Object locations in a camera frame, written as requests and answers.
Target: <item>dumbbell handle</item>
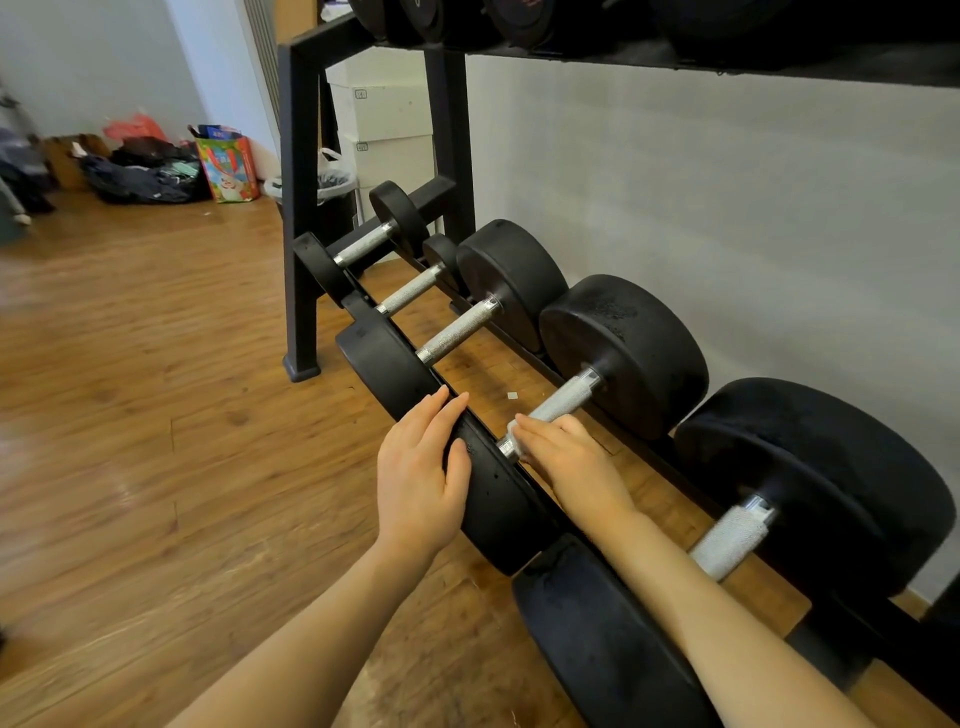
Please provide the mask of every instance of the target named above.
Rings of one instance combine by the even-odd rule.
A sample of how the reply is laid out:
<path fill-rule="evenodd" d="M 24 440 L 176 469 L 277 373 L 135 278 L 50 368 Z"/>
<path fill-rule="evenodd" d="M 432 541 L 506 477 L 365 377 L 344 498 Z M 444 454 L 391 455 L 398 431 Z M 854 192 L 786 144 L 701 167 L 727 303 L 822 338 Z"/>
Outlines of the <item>dumbbell handle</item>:
<path fill-rule="evenodd" d="M 440 274 L 445 270 L 446 266 L 442 263 L 430 266 L 405 286 L 385 298 L 376 310 L 390 318 L 433 288 L 437 284 Z"/>
<path fill-rule="evenodd" d="M 356 242 L 347 245 L 341 252 L 333 257 L 333 262 L 340 268 L 355 263 L 370 251 L 378 248 L 383 242 L 389 240 L 396 232 L 396 223 L 391 220 L 389 223 L 371 230 Z"/>
<path fill-rule="evenodd" d="M 489 295 L 424 344 L 417 351 L 417 357 L 428 367 L 432 367 L 463 344 L 467 337 L 479 330 L 499 310 L 500 301 L 496 296 Z"/>
<path fill-rule="evenodd" d="M 690 557 L 714 581 L 721 581 L 767 537 L 777 508 L 760 496 L 735 505 L 690 550 Z"/>
<path fill-rule="evenodd" d="M 586 404 L 593 393 L 603 386 L 603 378 L 592 367 L 586 367 L 580 374 L 565 382 L 560 389 L 540 403 L 530 417 L 552 423 L 554 420 L 576 412 Z M 507 434 L 496 444 L 503 456 L 515 462 L 523 454 L 523 447 L 514 437 L 516 420 L 507 425 Z"/>

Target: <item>red plastic bag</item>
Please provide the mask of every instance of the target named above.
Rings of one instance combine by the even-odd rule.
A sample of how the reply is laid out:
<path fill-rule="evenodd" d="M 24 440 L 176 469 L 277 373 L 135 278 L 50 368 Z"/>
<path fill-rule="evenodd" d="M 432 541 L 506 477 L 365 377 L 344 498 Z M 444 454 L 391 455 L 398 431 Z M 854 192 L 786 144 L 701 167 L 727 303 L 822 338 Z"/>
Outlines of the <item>red plastic bag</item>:
<path fill-rule="evenodd" d="M 104 127 L 104 135 L 117 141 L 131 136 L 152 136 L 161 141 L 169 141 L 160 125 L 145 113 L 136 113 L 130 121 L 111 121 Z"/>

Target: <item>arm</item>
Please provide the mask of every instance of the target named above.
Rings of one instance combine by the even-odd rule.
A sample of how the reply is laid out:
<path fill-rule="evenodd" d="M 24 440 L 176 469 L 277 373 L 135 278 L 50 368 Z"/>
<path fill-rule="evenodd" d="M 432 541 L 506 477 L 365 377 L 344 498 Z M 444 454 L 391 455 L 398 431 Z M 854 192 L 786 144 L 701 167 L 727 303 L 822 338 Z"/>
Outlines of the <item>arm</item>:
<path fill-rule="evenodd" d="M 584 427 L 517 415 L 514 435 L 571 519 L 690 661 L 731 728 L 871 723 L 646 516 Z"/>
<path fill-rule="evenodd" d="M 444 447 L 468 395 L 446 388 L 387 434 L 377 456 L 376 543 L 316 601 L 201 695 L 172 726 L 326 726 L 397 607 L 464 519 L 470 460 Z"/>

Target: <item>dumbbell rack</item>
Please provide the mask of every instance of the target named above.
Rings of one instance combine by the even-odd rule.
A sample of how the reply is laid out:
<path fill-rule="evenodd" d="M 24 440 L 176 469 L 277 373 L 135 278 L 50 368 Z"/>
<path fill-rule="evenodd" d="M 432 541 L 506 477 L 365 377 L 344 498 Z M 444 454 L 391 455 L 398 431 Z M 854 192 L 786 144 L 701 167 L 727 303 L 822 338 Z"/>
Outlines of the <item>dumbbell rack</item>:
<path fill-rule="evenodd" d="M 322 291 L 294 255 L 294 239 L 312 231 L 317 206 L 316 153 L 318 139 L 319 83 L 325 70 L 334 63 L 371 47 L 375 41 L 352 16 L 335 20 L 292 40 L 279 48 L 280 135 L 283 185 L 284 278 L 287 321 L 287 354 L 283 359 L 288 376 L 294 382 L 320 373 L 317 362 L 317 299 Z M 444 232 L 454 241 L 462 241 L 476 230 L 473 204 L 473 173 L 470 157 L 466 58 L 463 53 L 440 47 L 422 46 L 426 61 L 430 108 L 433 117 L 437 169 L 450 182 L 448 193 L 453 204 L 444 214 Z M 897 62 L 888 61 L 896 51 Z M 515 58 L 535 56 L 508 46 L 484 51 L 487 55 Z M 917 56 L 910 62 L 909 56 Z M 621 44 L 613 51 L 583 59 L 616 65 L 682 68 L 665 41 L 650 39 Z M 832 61 L 816 65 L 778 69 L 753 69 L 750 72 L 807 78 L 851 79 L 895 84 L 960 86 L 960 47 L 942 44 L 929 46 L 864 46 L 845 49 Z M 352 234 L 330 246 L 334 254 L 377 227 L 378 221 L 364 224 Z M 367 267 L 394 248 L 385 243 L 358 261 Z M 418 272 L 422 262 L 399 253 Z M 458 313 L 470 302 L 455 291 L 438 286 Z M 344 308 L 356 318 L 361 309 L 373 305 L 362 291 L 347 296 Z M 544 377 L 554 384 L 563 383 L 548 360 L 523 349 L 494 326 L 490 331 Z M 697 505 L 719 518 L 717 503 L 705 496 L 681 470 L 669 437 L 654 443 L 638 440 L 590 405 L 587 412 L 622 443 L 654 467 Z M 791 563 L 802 554 L 771 536 L 758 550 L 761 558 L 810 599 L 812 607 L 788 636 L 807 660 L 842 689 L 874 659 L 880 659 L 900 674 L 954 720 L 960 722 L 960 691 L 956 689 L 956 642 L 945 641 L 942 629 L 934 632 L 922 621 L 909 617 L 888 599 L 861 595 L 825 593 L 809 583 Z M 957 590 L 951 590 L 942 603 L 933 607 L 944 622 L 944 614 L 956 615 Z"/>

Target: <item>person's right arm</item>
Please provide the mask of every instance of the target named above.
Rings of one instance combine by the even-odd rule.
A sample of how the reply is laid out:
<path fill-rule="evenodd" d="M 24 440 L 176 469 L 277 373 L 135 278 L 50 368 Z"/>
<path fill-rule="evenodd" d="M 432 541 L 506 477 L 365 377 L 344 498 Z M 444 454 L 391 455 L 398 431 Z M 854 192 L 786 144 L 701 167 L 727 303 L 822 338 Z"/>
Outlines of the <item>person's right arm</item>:
<path fill-rule="evenodd" d="M 728 728 L 872 723 L 634 507 L 608 455 L 572 416 L 516 416 L 514 435 L 567 515 L 692 665 Z"/>

